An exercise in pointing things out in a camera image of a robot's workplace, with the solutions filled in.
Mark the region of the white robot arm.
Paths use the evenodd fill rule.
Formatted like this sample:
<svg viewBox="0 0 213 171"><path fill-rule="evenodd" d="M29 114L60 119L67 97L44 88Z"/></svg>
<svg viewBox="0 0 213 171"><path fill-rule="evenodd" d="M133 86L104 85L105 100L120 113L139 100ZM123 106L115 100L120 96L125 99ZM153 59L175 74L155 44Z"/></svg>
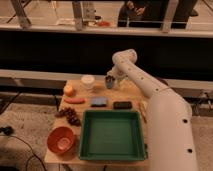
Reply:
<svg viewBox="0 0 213 171"><path fill-rule="evenodd" d="M135 65L134 49L113 54L108 75L128 77L147 98L149 171L199 171L193 133L192 108L172 88Z"/></svg>

